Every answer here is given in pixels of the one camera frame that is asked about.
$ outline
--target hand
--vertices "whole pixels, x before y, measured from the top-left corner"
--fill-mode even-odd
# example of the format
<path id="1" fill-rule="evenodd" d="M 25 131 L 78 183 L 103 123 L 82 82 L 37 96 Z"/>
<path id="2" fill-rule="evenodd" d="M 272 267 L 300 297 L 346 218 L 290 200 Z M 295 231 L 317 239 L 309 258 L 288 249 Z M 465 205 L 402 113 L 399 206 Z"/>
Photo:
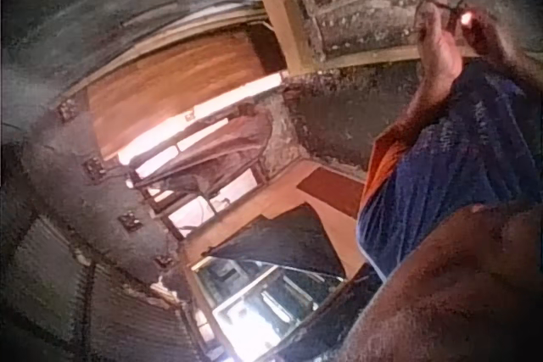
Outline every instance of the hand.
<path id="1" fill-rule="evenodd" d="M 517 63 L 522 52 L 515 45 L 509 30 L 484 10 L 470 8 L 472 19 L 462 25 L 467 43 L 499 70 L 509 70 Z"/>
<path id="2" fill-rule="evenodd" d="M 452 82 L 462 72 L 462 56 L 453 33 L 443 29 L 441 12 L 433 0 L 425 0 L 418 7 L 415 25 L 419 33 L 418 52 L 426 89 L 430 92 L 428 97 L 434 103 L 441 103 L 449 96 Z"/>

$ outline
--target blue shirt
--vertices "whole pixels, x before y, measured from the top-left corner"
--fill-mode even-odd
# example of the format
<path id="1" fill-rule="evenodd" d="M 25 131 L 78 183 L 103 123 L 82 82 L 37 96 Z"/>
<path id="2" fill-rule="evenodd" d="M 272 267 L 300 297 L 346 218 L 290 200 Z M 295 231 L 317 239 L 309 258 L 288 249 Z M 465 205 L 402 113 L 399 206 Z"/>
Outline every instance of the blue shirt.
<path id="1" fill-rule="evenodd" d="M 540 203 L 540 100 L 470 64 L 447 112 L 427 126 L 367 202 L 357 239 L 382 279 L 446 217 L 473 203 Z"/>

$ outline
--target orange sleeve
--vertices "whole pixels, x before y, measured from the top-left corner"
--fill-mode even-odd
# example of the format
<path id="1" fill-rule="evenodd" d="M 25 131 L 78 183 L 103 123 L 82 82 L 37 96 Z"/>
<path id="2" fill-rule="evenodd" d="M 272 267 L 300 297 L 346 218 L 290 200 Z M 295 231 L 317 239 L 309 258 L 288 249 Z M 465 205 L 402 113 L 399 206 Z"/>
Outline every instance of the orange sleeve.
<path id="1" fill-rule="evenodd" d="M 384 182 L 387 181 L 401 157 L 409 148 L 410 146 L 401 140 L 399 131 L 394 125 L 375 139 L 367 171 L 367 181 L 362 192 L 361 209 Z"/>

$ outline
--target skin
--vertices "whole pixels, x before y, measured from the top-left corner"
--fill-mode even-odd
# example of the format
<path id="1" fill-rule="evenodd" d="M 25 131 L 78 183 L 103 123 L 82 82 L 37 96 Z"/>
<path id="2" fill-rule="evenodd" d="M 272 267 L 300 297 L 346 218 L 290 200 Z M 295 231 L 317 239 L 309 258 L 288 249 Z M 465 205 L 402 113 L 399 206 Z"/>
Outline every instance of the skin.
<path id="1" fill-rule="evenodd" d="M 483 11 L 464 27 L 487 61 L 541 98 L 543 67 Z M 414 143 L 443 112 L 462 72 L 454 36 L 423 4 L 425 79 L 394 127 Z M 470 205 L 443 221 L 385 282 L 355 324 L 339 360 L 532 360 L 543 332 L 543 205 Z"/>

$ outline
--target person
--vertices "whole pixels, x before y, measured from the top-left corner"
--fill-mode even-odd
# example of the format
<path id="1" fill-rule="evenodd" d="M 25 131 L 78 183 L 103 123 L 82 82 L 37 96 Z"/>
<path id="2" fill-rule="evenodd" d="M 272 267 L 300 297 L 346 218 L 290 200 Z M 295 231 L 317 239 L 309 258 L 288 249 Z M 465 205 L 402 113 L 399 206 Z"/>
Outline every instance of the person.
<path id="1" fill-rule="evenodd" d="M 464 68 L 439 4 L 417 10 L 422 83 L 373 146 L 357 238 L 384 284 L 339 361 L 541 359 L 543 66 L 471 9 Z"/>

